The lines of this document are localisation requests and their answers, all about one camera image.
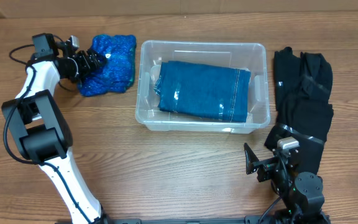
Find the sparkly blue knit garment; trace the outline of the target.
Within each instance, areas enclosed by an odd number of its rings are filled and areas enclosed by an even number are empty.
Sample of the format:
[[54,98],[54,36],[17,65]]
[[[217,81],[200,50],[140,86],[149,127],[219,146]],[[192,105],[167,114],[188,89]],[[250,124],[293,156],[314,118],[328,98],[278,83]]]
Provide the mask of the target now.
[[91,97],[126,92],[134,83],[136,43],[134,35],[95,36],[91,49],[105,58],[105,64],[78,84],[80,94]]

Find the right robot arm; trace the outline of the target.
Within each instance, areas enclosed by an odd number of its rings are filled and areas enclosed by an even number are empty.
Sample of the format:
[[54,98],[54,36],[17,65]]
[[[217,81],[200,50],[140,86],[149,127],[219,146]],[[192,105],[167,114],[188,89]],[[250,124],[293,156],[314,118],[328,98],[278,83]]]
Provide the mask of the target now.
[[278,141],[273,157],[259,160],[248,144],[244,144],[246,173],[257,173],[259,182],[271,181],[278,195],[261,215],[248,215],[245,223],[330,223],[322,211],[323,180],[312,172],[295,170],[300,144],[294,138]]

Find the blue denim jeans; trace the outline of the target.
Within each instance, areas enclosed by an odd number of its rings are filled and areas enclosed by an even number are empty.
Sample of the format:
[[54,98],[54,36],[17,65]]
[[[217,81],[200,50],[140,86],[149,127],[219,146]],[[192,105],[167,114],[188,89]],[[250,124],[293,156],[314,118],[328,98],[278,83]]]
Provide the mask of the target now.
[[248,70],[199,63],[161,64],[154,86],[161,111],[245,123],[248,117]]

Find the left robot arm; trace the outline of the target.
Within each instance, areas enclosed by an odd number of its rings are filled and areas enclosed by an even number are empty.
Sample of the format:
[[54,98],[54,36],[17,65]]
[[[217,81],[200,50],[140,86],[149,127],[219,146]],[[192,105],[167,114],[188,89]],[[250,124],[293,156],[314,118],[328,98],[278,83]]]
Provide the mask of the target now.
[[35,49],[25,62],[27,78],[19,94],[2,104],[3,143],[17,162],[38,166],[53,182],[72,223],[109,223],[91,193],[73,155],[73,136],[53,95],[62,79],[76,83],[105,64],[92,49],[79,49],[74,35],[64,41],[53,34],[32,37]]

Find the black garment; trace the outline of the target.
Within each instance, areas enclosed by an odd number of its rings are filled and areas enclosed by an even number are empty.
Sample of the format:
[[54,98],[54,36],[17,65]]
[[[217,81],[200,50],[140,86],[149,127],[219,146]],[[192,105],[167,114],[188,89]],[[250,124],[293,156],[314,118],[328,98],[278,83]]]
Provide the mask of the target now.
[[295,138],[300,147],[290,164],[297,172],[317,174],[334,116],[331,65],[320,53],[297,57],[285,47],[275,52],[273,79],[277,118],[264,145],[272,150],[280,139]]

